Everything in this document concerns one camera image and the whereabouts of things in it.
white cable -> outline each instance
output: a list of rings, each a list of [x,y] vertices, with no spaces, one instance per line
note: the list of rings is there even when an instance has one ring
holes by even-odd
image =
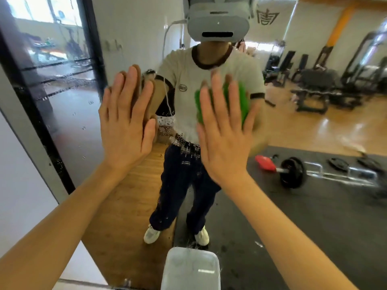
[[[171,25],[169,25],[167,27],[167,30],[165,31],[165,34],[164,34],[164,43],[162,44],[162,60],[164,60],[165,41],[167,39],[167,33],[168,33],[169,29],[174,24],[186,24],[186,23],[187,23],[187,20],[186,19],[182,19],[182,20],[178,20],[178,21],[172,22]],[[167,91],[167,87],[166,87],[166,83],[165,83],[165,76],[163,76],[163,78],[164,78],[165,96],[167,97],[167,106],[168,106],[169,112],[170,112],[171,117],[172,117],[172,110],[171,110],[171,107],[169,106],[169,101],[168,101],[168,91]]]

green object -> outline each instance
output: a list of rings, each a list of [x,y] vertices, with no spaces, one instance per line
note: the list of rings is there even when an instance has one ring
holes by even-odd
[[[212,107],[214,107],[214,98],[212,96],[212,89],[210,89],[209,92],[211,97],[211,104],[212,104]],[[230,100],[228,96],[228,83],[225,83],[223,85],[223,94],[225,96],[227,108],[230,110]],[[249,100],[246,96],[246,89],[244,88],[244,85],[241,82],[239,83],[239,102],[241,107],[241,116],[242,116],[242,125],[243,125],[247,117],[247,114],[249,113]],[[202,108],[200,105],[200,90],[197,90],[195,92],[195,103],[197,108],[197,120],[199,123],[203,124]]]

wooden floor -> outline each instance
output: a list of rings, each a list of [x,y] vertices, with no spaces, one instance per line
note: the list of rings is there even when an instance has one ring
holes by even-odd
[[[326,115],[295,112],[289,89],[267,87],[269,144],[309,151],[357,155],[341,138],[361,144],[368,153],[387,156],[387,97],[375,97],[353,111],[331,106]],[[111,286],[160,289],[173,228],[152,245],[143,242],[149,216],[156,207],[166,146],[156,144],[152,153],[114,190],[87,229],[83,242]]]

person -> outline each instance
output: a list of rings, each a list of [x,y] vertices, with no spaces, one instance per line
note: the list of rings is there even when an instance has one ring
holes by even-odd
[[[138,96],[138,75],[140,72],[130,67],[126,78],[118,73],[111,90],[105,90],[99,109],[104,160],[67,200],[0,258],[2,289],[51,290],[99,206],[150,153],[155,120],[143,127],[143,119],[153,84],[146,82]],[[247,173],[254,117],[260,109],[253,106],[242,127],[237,82],[229,86],[230,112],[219,73],[212,76],[211,83],[214,108],[208,87],[203,86],[204,124],[197,125],[201,159],[210,177],[250,222],[290,290],[356,290]]]
[[[214,69],[221,73],[222,82],[226,74],[242,82],[250,94],[248,99],[260,106],[261,111],[255,118],[250,154],[256,155],[267,146],[265,86],[256,60],[239,52],[229,42],[222,41],[202,42],[167,55],[157,72],[147,117],[151,118],[160,112],[174,114],[176,135],[172,138],[172,145],[165,151],[159,200],[144,235],[147,244],[154,243],[161,231],[171,226],[191,185],[194,201],[186,216],[187,228],[199,245],[206,246],[210,241],[205,228],[206,214],[220,187],[209,177],[201,161],[194,93],[203,81],[210,81],[211,70]],[[166,96],[171,90],[174,90],[173,97]]]

